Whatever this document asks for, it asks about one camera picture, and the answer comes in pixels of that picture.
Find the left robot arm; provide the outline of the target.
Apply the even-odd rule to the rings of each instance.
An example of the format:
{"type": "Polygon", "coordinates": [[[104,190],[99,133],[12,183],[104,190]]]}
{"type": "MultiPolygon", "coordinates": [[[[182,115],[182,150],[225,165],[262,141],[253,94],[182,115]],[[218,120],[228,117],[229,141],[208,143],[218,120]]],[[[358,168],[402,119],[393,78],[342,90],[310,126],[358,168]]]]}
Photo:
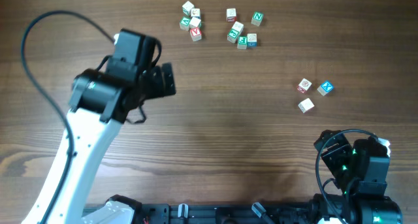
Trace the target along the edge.
{"type": "Polygon", "coordinates": [[[87,69],[72,85],[69,128],[41,192],[24,223],[137,223],[140,202],[114,195],[104,207],[84,215],[95,175],[131,110],[143,102],[176,93],[172,66],[157,66],[160,42],[122,29],[115,50],[104,58],[105,72],[87,69]]]}

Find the blue X letter block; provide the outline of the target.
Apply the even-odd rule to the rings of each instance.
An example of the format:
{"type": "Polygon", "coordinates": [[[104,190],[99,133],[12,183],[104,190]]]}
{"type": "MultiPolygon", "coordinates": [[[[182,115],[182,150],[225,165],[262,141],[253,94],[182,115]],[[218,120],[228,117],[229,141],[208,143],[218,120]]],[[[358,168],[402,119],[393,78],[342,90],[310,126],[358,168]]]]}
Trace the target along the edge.
{"type": "Polygon", "coordinates": [[[329,82],[325,81],[322,84],[319,85],[317,88],[317,91],[322,95],[325,96],[328,93],[330,93],[334,89],[334,86],[329,82]]]}

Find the red V letter block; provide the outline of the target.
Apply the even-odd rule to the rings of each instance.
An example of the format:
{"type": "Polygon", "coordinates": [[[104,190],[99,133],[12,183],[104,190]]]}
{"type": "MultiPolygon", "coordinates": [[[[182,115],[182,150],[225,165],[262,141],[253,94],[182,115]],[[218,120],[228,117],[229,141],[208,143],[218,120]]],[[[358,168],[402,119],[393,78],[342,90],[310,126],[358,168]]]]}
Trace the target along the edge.
{"type": "Polygon", "coordinates": [[[190,29],[189,32],[193,42],[202,39],[202,32],[198,27],[190,29]]]}

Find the red M letter block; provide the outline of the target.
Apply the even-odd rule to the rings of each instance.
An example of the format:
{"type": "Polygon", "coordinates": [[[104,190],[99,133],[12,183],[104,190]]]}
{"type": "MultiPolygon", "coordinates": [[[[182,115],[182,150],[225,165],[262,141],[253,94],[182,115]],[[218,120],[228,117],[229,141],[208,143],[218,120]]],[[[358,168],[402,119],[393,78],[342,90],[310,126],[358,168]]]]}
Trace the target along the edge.
{"type": "Polygon", "coordinates": [[[298,104],[302,113],[306,113],[307,111],[311,110],[315,105],[313,104],[310,98],[304,99],[298,104]]]}

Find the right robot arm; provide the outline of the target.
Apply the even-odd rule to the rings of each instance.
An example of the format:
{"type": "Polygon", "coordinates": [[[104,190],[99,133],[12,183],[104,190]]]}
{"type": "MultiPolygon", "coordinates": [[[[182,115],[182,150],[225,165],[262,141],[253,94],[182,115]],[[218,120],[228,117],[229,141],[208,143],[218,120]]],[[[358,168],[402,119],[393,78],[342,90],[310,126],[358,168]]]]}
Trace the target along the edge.
{"type": "Polygon", "coordinates": [[[386,194],[390,142],[361,129],[325,130],[314,142],[320,193],[310,201],[312,223],[402,224],[386,194]]]}

